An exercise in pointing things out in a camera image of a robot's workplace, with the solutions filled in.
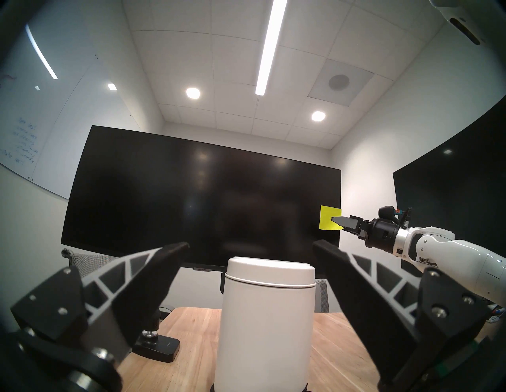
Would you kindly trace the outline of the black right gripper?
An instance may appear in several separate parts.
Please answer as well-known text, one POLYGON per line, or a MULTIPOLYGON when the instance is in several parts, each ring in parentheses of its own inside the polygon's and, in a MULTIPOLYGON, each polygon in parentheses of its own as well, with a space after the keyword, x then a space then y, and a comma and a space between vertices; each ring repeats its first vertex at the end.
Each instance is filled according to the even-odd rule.
POLYGON ((398 222, 387 219, 363 220, 355 216, 336 216, 332 217, 331 221, 342 227, 345 232, 363 238, 366 247, 395 254, 395 240, 401 228, 398 222))

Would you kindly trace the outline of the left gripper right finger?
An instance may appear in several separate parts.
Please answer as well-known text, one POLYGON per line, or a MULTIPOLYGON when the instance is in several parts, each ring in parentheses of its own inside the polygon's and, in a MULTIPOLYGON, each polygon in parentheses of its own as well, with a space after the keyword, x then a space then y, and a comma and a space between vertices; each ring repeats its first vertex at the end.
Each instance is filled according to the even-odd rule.
POLYGON ((485 390, 488 307, 434 268, 421 278, 313 243, 328 282, 379 373, 378 390, 485 390))

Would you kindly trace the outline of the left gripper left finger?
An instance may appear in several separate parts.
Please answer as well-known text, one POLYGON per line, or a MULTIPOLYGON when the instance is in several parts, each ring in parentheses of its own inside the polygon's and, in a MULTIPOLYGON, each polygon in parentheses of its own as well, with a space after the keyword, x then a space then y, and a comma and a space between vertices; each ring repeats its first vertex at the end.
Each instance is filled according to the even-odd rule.
POLYGON ((190 246, 166 245, 116 258, 81 277, 64 267, 12 307, 20 329, 58 346, 106 349, 121 362, 168 295, 190 246))

